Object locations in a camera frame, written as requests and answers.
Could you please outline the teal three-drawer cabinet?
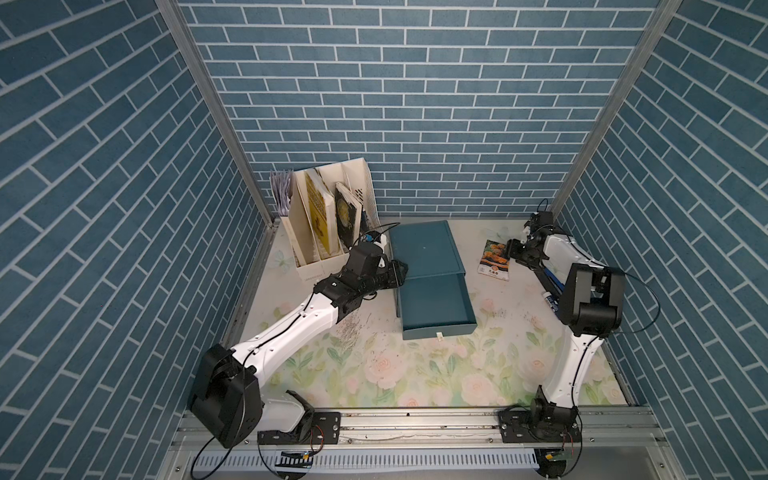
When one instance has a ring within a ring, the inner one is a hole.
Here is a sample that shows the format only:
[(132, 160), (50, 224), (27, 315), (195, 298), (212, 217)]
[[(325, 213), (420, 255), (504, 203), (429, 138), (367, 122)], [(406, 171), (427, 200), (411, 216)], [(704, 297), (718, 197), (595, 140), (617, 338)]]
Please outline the teal three-drawer cabinet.
[(396, 307), (406, 341), (472, 334), (477, 320), (447, 221), (401, 224), (391, 231), (394, 258), (407, 265)]

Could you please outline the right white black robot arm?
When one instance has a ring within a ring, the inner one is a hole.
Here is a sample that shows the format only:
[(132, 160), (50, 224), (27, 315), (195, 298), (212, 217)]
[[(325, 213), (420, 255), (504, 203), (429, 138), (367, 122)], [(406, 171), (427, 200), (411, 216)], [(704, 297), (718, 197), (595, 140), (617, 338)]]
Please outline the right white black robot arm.
[(586, 253), (547, 210), (533, 213), (525, 239), (509, 241), (507, 250), (536, 275), (565, 330), (553, 370), (530, 405), (498, 412), (502, 441), (580, 441), (580, 391), (597, 350), (621, 325), (625, 274)]

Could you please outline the orange flower seed bag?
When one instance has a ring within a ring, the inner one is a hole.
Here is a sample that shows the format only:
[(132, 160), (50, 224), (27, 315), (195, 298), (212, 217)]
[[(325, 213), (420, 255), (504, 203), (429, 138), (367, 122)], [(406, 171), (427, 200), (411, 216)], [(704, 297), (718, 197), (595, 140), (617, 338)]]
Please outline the orange flower seed bag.
[(477, 272), (502, 281), (509, 280), (509, 256), (505, 243), (487, 240), (479, 261)]

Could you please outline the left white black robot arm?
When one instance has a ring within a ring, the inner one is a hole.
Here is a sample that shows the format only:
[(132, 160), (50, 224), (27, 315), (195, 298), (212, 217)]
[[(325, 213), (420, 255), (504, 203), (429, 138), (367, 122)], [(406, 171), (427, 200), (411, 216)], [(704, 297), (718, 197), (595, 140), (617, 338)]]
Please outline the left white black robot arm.
[(316, 336), (355, 312), (380, 290), (401, 287), (406, 263), (375, 242), (351, 249), (342, 269), (318, 281), (299, 306), (272, 326), (232, 347), (215, 344), (202, 356), (189, 410), (224, 448), (254, 432), (280, 432), (299, 443), (312, 430), (314, 408), (293, 392), (261, 394), (272, 375)]

